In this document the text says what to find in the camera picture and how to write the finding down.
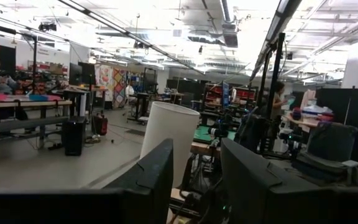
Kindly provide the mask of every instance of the ceiling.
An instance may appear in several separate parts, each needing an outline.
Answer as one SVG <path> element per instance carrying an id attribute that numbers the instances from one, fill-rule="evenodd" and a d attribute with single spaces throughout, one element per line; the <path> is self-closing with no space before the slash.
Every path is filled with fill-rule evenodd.
<path id="1" fill-rule="evenodd" d="M 64 39 L 69 39 L 96 49 L 96 57 L 114 63 L 186 68 L 161 52 L 134 48 L 135 40 L 105 25 L 112 22 L 111 26 L 122 27 L 201 73 L 249 76 L 280 1 L 223 0 L 225 14 L 221 0 L 74 2 L 104 23 L 57 0 L 0 0 L 0 26 L 37 30 L 41 22 L 54 22 L 57 31 L 37 35 L 55 41 L 57 48 L 68 50 Z M 294 81 L 313 76 L 308 81 L 314 82 L 340 78 L 349 44 L 358 42 L 358 32 L 350 34 L 355 25 L 358 0 L 303 0 L 285 28 L 284 52 L 293 58 L 284 57 L 280 76 Z M 320 51 L 325 45 L 329 48 Z"/>

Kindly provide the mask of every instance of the green cutting mat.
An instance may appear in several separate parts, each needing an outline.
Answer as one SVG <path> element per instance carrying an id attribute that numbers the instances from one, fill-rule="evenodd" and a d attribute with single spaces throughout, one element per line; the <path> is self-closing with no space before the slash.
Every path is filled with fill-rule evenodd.
<path id="1" fill-rule="evenodd" d="M 194 132 L 194 139 L 201 140 L 201 141 L 210 141 L 212 140 L 211 136 L 208 134 L 208 128 L 206 126 L 200 126 L 196 129 Z M 234 139 L 234 136 L 236 135 L 236 132 L 229 131 L 229 135 L 227 138 Z"/>

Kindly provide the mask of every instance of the woman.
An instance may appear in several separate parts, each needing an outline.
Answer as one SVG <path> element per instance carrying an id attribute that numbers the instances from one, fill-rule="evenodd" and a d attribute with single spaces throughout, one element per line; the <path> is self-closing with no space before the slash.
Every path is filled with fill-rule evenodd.
<path id="1" fill-rule="evenodd" d="M 281 95 L 285 91 L 285 85 L 282 82 L 277 82 L 275 85 L 275 93 L 272 106 L 272 114 L 270 119 L 276 120 L 278 116 L 281 116 L 281 107 L 287 103 L 287 100 L 281 100 Z"/>

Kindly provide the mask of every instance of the concrete floor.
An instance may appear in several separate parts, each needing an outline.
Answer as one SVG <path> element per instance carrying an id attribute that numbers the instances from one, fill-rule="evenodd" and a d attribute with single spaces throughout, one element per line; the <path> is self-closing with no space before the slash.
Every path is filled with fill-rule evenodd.
<path id="1" fill-rule="evenodd" d="M 100 143 L 86 147 L 80 157 L 67 157 L 64 149 L 36 150 L 36 139 L 0 142 L 0 190 L 104 187 L 136 163 L 142 147 L 142 137 L 125 131 L 145 131 L 145 126 L 126 123 L 122 113 L 122 110 L 106 112 L 107 135 Z M 60 142 L 60 136 L 50 136 L 50 140 Z"/>

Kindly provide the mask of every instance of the white lamp shade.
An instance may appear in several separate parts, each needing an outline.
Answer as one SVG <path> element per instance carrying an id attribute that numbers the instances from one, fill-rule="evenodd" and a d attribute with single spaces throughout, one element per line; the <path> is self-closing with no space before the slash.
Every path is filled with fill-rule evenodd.
<path id="1" fill-rule="evenodd" d="M 181 184 L 200 114 L 171 103 L 153 102 L 140 158 L 164 139 L 173 139 L 173 187 Z"/>

